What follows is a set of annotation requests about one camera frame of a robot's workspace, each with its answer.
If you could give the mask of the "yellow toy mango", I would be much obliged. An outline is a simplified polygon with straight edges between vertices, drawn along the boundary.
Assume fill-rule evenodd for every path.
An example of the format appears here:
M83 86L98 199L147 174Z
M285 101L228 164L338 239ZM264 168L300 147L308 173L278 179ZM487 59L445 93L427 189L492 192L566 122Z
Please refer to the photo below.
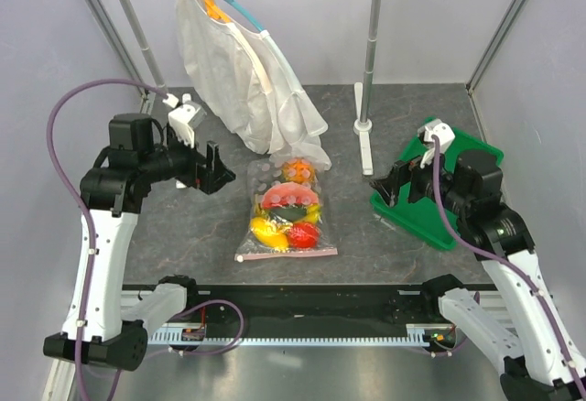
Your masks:
M286 235L274 222L262 217L254 217L250 221L249 228L263 245L278 251L286 251L289 248Z

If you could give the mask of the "yellow toy banana bunch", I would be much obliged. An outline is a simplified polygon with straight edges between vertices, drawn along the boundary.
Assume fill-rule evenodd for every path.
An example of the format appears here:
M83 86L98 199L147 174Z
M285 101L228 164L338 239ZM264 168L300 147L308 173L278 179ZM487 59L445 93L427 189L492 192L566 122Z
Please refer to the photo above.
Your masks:
M320 205L314 204L314 205L310 205L310 206L302 206L302 205L290 205L290 206L305 207L307 209L307 215L303 219L296 221L296 222L311 222L311 223L315 224L320 221L320 217L321 217ZM292 224L296 223L296 222L281 221L279 219L272 218L269 215L269 210L270 209L264 209L260 206L255 207L252 218L262 217L262 218L265 218L265 219L268 219L268 220L274 222L277 226L288 226L288 225L292 225Z

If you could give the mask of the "red toy tomato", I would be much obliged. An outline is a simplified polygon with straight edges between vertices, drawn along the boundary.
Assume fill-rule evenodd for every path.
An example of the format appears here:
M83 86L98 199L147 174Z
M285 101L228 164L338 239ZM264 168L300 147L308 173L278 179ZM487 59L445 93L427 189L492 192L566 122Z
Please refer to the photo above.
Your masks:
M300 249L314 248L320 239L320 229L311 222L296 222L286 232L290 246Z

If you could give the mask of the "clear zip top bag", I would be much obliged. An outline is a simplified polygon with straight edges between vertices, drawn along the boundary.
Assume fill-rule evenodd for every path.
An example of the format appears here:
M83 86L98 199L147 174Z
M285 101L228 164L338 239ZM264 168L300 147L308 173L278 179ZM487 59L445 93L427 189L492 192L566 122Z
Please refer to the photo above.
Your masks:
M251 213L234 260L311 258L338 254L326 222L324 193L316 166L303 157L248 165Z

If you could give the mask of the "dark green toy avocado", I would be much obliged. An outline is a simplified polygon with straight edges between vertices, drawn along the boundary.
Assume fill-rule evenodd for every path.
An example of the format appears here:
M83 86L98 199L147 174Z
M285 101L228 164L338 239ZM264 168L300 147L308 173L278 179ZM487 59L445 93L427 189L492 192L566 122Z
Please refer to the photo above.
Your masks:
M307 215L307 209L298 206L275 207L269 210L269 215L281 221L296 222Z

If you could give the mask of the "toy watermelon slice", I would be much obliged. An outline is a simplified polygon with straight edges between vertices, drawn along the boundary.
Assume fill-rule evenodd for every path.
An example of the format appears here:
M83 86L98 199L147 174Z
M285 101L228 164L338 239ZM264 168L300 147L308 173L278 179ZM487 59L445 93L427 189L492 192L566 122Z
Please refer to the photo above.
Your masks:
M280 183L271 187L261 200L261 207L271 209L290 205L310 206L319 204L318 194L310 187L296 182Z

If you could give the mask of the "toy pineapple orange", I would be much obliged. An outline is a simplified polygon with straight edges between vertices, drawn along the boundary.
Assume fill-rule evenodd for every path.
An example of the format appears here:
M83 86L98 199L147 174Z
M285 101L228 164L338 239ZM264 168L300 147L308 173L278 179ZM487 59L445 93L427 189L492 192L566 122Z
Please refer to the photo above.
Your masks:
M316 176L315 168L305 158L292 158L286 161L282 172L286 181L298 184L312 183Z

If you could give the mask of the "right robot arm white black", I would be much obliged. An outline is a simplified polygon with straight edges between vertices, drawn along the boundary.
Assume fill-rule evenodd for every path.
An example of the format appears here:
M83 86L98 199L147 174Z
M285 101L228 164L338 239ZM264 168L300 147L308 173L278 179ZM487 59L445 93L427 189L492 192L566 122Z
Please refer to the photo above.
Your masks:
M430 279L419 299L429 321L456 325L493 365L509 400L582 400L585 356L573 343L548 292L535 243L523 218L502 199L503 172L494 155L481 149L460 152L453 171L444 157L429 164L422 157L398 160L371 187L389 207L409 186L407 200L432 200L447 228L470 249L492 279L513 323L509 331L452 275Z

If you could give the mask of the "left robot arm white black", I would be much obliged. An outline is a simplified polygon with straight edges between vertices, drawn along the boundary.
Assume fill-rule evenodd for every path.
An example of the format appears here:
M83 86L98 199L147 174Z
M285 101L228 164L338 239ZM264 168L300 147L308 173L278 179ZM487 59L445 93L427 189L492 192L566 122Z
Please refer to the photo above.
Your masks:
M175 316L198 317L197 283L188 276L166 276L132 308L121 306L128 248L143 201L154 184L170 179L213 194L235 175L216 143L208 142L200 154L147 114L116 115L108 146L81 179L78 192L86 212L76 285L60 332L44 341L45 355L134 371L148 339L163 324Z

